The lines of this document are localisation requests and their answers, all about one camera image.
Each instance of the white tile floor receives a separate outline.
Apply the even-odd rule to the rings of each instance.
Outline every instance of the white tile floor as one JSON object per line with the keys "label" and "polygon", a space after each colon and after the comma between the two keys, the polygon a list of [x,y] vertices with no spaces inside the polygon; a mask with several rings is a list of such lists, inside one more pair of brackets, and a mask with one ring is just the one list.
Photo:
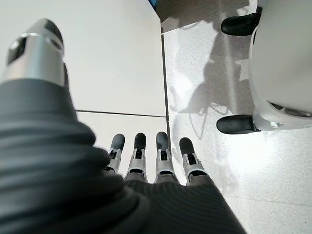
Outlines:
{"label": "white tile floor", "polygon": [[160,1],[175,172],[186,182],[178,143],[197,156],[248,233],[312,233],[312,129],[229,136],[216,121],[251,114],[250,37],[220,31],[255,0]]}

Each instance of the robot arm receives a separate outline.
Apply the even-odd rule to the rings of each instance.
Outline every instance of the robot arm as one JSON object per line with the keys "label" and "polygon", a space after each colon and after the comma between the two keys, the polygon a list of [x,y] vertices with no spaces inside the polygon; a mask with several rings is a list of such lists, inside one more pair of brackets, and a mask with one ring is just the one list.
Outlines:
{"label": "robot arm", "polygon": [[148,210],[121,176],[103,176],[110,159],[77,120],[63,54],[61,34],[47,19],[10,47],[0,85],[1,234],[93,233]]}

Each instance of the black rubber pad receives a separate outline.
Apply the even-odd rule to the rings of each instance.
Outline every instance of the black rubber pad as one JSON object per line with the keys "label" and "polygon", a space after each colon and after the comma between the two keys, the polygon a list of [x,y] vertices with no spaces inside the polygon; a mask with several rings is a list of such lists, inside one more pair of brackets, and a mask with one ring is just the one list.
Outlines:
{"label": "black rubber pad", "polygon": [[157,133],[156,136],[157,150],[165,151],[168,149],[168,136],[164,132]]}
{"label": "black rubber pad", "polygon": [[195,153],[193,144],[190,139],[187,137],[184,137],[180,140],[180,150],[182,153],[182,156],[184,154],[192,154]]}
{"label": "black rubber pad", "polygon": [[146,146],[146,136],[144,133],[138,133],[135,138],[135,149],[144,149]]}
{"label": "black rubber pad", "polygon": [[125,136],[119,133],[114,136],[111,148],[115,150],[120,149],[122,151],[124,144],[125,144]]}
{"label": "black rubber pad", "polygon": [[55,23],[53,23],[49,19],[46,19],[46,24],[44,27],[45,29],[53,33],[55,36],[57,36],[58,39],[60,39],[60,41],[62,42],[62,44],[64,44],[62,34],[60,33],[59,28],[55,25]]}

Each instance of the black fingertip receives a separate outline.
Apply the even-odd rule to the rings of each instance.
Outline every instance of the black fingertip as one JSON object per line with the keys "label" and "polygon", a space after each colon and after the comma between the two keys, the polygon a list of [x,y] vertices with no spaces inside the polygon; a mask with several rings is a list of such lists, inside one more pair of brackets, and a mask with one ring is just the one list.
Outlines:
{"label": "black fingertip", "polygon": [[165,151],[168,149],[168,136],[165,132],[159,132],[156,135],[157,150]]}
{"label": "black fingertip", "polygon": [[180,140],[180,150],[182,155],[195,153],[192,141],[187,137]]}
{"label": "black fingertip", "polygon": [[135,138],[135,149],[144,149],[146,146],[146,136],[144,133],[138,133]]}
{"label": "black fingertip", "polygon": [[123,134],[116,134],[113,138],[111,148],[123,150],[125,144],[125,136]]}

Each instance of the robotic finger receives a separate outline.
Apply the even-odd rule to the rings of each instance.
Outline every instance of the robotic finger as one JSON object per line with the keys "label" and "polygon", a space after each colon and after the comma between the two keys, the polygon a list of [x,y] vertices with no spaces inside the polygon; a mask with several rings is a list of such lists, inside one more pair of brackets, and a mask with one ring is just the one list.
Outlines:
{"label": "robotic finger", "polygon": [[121,153],[123,146],[125,144],[125,137],[123,134],[116,134],[113,138],[112,145],[108,151],[109,156],[111,157],[110,163],[105,167],[105,171],[115,175],[118,173],[120,162],[121,162]]}
{"label": "robotic finger", "polygon": [[196,186],[202,184],[213,184],[200,160],[195,154],[190,139],[184,137],[180,140],[180,150],[183,157],[183,168],[186,176],[186,185]]}
{"label": "robotic finger", "polygon": [[145,146],[145,134],[138,133],[125,180],[139,180],[147,183]]}
{"label": "robotic finger", "polygon": [[155,183],[173,182],[179,184],[172,164],[172,157],[168,149],[168,136],[159,132],[156,136],[156,180]]}

